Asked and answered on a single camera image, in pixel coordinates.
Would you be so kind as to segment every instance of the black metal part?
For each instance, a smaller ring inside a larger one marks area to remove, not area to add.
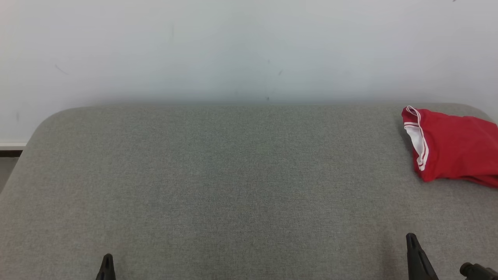
[[[439,280],[431,262],[420,246],[417,236],[413,233],[406,235],[408,279],[409,280]]]
[[[107,254],[102,260],[100,265],[99,274],[95,280],[116,280],[116,273],[114,272],[113,255]]]
[[[498,280],[496,271],[478,264],[464,263],[460,267],[460,274],[468,280]]]

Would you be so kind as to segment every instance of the red fabric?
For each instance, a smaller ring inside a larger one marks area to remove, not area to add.
[[[436,178],[464,179],[498,188],[496,124],[411,106],[403,109],[401,115],[405,129],[414,135],[411,139],[415,171],[425,182]]]

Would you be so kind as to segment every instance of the red cloth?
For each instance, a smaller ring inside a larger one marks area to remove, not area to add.
[[[425,182],[464,179],[498,188],[498,127],[475,117],[403,109],[415,171]]]

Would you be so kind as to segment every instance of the folded red garment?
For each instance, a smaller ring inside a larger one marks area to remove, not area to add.
[[[412,106],[401,115],[413,144],[415,171],[425,182],[464,179],[498,188],[496,124]]]

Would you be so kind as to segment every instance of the white stripe trim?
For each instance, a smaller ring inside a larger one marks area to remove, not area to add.
[[[425,140],[424,137],[424,130],[422,129],[422,126],[420,125],[420,113],[417,111],[417,109],[413,108],[412,106],[407,106],[406,110],[410,112],[412,115],[417,116],[417,123],[411,123],[411,122],[406,122],[405,124],[405,129],[406,128],[416,128],[418,127],[420,131],[420,136],[422,140],[422,151],[417,151],[418,158],[417,158],[417,163],[418,163],[418,168],[420,171],[424,171],[425,165],[427,164],[427,159],[429,157],[429,146],[427,145],[427,141]]]

